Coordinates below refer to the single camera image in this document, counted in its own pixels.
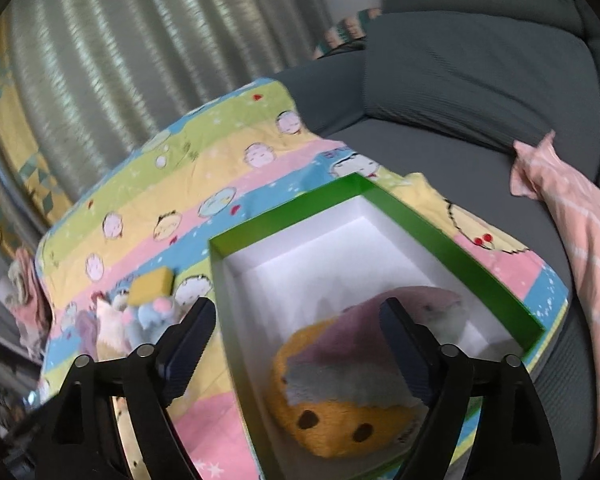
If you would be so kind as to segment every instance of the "yellow block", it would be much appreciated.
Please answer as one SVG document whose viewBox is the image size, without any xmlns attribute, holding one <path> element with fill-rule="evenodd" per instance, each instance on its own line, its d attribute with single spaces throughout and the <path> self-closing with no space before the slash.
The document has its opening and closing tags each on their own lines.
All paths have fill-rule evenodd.
<svg viewBox="0 0 600 480">
<path fill-rule="evenodd" d="M 161 296 L 170 296 L 172 288 L 173 271 L 168 267 L 160 267 L 143 274 L 131 283 L 128 303 L 131 306 L 139 306 Z"/>
</svg>

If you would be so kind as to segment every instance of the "metal bolt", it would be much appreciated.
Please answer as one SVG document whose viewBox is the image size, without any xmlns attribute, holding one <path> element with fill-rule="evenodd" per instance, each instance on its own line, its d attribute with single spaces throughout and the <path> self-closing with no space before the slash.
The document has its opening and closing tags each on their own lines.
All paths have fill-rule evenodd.
<svg viewBox="0 0 600 480">
<path fill-rule="evenodd" d="M 149 357 L 152 353 L 154 353 L 154 346 L 149 344 L 140 345 L 138 350 L 136 350 L 136 353 L 140 357 Z"/>
<path fill-rule="evenodd" d="M 456 357 L 459 354 L 458 347 L 456 345 L 442 345 L 442 353 L 447 357 Z"/>
<path fill-rule="evenodd" d="M 522 364 L 522 361 L 517 356 L 515 356 L 513 354 L 510 354 L 510 355 L 506 356 L 504 358 L 504 360 L 512 368 L 518 368 Z"/>
<path fill-rule="evenodd" d="M 76 368 L 83 368 L 89 364 L 89 361 L 91 361 L 91 358 L 87 354 L 83 354 L 75 358 L 74 364 Z"/>
</svg>

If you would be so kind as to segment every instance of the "blue elephant plush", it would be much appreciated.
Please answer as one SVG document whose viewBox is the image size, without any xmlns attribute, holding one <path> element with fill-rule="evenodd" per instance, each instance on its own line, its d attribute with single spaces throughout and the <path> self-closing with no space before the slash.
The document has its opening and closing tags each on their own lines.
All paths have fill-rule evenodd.
<svg viewBox="0 0 600 480">
<path fill-rule="evenodd" d="M 128 306 L 122 315 L 125 336 L 135 349 L 145 343 L 155 345 L 165 330 L 179 323 L 182 313 L 173 298 L 156 298 L 140 306 Z"/>
</svg>

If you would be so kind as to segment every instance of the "box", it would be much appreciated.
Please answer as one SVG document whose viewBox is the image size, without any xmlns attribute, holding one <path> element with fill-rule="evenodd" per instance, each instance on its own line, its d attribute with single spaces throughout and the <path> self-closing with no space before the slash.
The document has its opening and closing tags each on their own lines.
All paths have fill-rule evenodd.
<svg viewBox="0 0 600 480">
<path fill-rule="evenodd" d="M 373 182 L 352 174 L 302 194 L 210 240 L 218 319 L 254 457 L 266 480 L 376 478 L 407 449 L 326 460 L 288 436 L 267 411 L 270 363 L 303 326 L 396 286 L 461 295 L 469 356 L 523 356 L 543 328 L 453 240 Z"/>
</svg>

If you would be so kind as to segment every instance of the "plush toy eye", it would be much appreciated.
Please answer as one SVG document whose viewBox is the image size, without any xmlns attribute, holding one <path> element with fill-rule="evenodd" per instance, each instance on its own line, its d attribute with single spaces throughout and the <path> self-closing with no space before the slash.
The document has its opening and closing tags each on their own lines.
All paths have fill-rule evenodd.
<svg viewBox="0 0 600 480">
<path fill-rule="evenodd" d="M 371 424 L 360 424 L 353 433 L 353 442 L 364 442 L 374 434 L 374 427 Z"/>
<path fill-rule="evenodd" d="M 320 422 L 318 416 L 311 410 L 304 410 L 300 418 L 298 418 L 298 428 L 301 430 L 308 430 L 316 426 Z"/>
</svg>

